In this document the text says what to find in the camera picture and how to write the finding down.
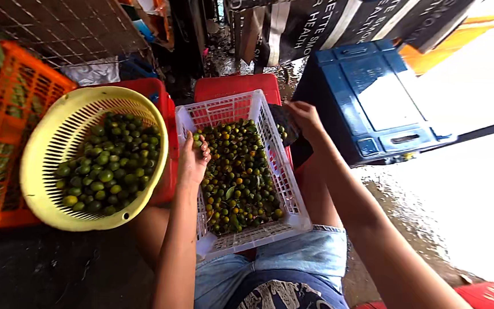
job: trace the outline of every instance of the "person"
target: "person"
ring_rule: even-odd
[[[313,148],[295,172],[313,230],[196,264],[197,193],[208,145],[182,148],[170,210],[148,207],[132,222],[154,271],[153,308],[348,308],[341,278],[346,234],[388,308],[471,308],[410,247],[356,179],[323,129],[316,108],[286,105]]]

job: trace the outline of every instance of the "blue crate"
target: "blue crate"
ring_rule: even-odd
[[[416,77],[388,39],[310,56],[293,100],[316,106],[349,165],[454,142],[436,134],[415,99]]]

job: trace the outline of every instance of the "red crate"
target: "red crate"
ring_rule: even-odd
[[[172,201],[175,195],[178,169],[178,140],[175,122],[175,102],[165,91],[165,85],[157,78],[144,78],[137,80],[127,80],[106,84],[105,86],[118,86],[134,90],[150,100],[155,101],[154,105],[161,113],[165,126],[167,127],[169,139],[169,153],[167,164],[158,185],[155,187],[152,198],[148,205],[158,205]]]
[[[235,75],[219,78],[202,78],[196,83],[195,102],[209,101],[231,95],[261,89],[268,104],[281,106],[278,80],[273,74]],[[291,162],[291,149],[285,147],[285,154]]]

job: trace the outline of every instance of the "light blue jeans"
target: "light blue jeans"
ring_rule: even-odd
[[[346,231],[314,225],[313,230],[258,247],[254,262],[230,254],[196,267],[196,309],[223,309],[243,279],[258,270],[300,270],[318,277],[338,292],[346,271]]]

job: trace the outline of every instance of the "orange crate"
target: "orange crate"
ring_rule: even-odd
[[[1,45],[5,61],[0,70],[0,228],[7,228],[39,223],[20,192],[20,157],[47,109],[77,86],[17,44]]]

